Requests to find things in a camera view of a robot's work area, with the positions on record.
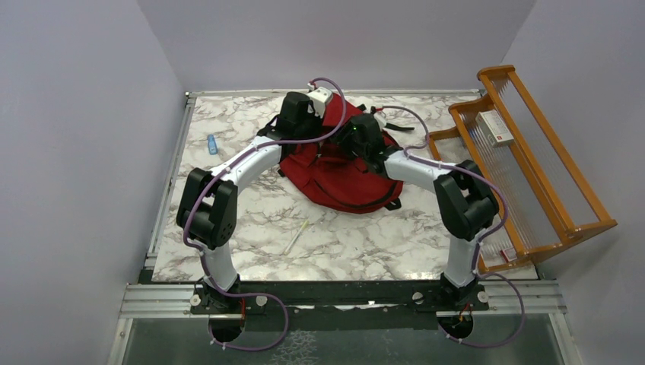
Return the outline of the red backpack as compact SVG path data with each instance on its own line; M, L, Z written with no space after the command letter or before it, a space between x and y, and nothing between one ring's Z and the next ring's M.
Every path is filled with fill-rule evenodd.
M280 162L279 173L310 201L337 211L366 214L381 208L401 208L401 181L369 172L362 159L351 158L331 140L352 116L372 114L377 108L354 106L335 95L324 115L322 136L312 143L296 145ZM399 129L388 123L383 131Z

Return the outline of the light blue highlighter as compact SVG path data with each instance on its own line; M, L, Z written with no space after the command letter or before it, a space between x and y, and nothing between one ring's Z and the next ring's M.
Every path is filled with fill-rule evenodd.
M218 146L213 134L207 136L207 147L210 155L216 155L218 153Z

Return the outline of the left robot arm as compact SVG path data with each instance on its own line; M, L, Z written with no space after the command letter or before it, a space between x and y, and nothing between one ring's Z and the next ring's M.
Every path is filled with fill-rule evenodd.
M239 194L296 145L317 141L335 96L324 87L306 94L287 93L279 114L258 130L246 148L212 170L195 168L189 173L176 223L183 230L184 244L199 253L204 282L212 288L209 299L219 311L230 312L239 302L233 287L239 276L228 244L237 225Z

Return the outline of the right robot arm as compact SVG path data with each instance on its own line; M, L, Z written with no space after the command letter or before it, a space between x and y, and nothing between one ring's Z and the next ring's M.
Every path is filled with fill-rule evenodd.
M448 309L460 308L477 284L480 243L499 212L491 184L479 166L473 160L429 160L413 155L411 146L387 144L381 124L369 113L352 116L331 140L350 156L362 159L371 173L435 195L442 223L450 233L439 299Z

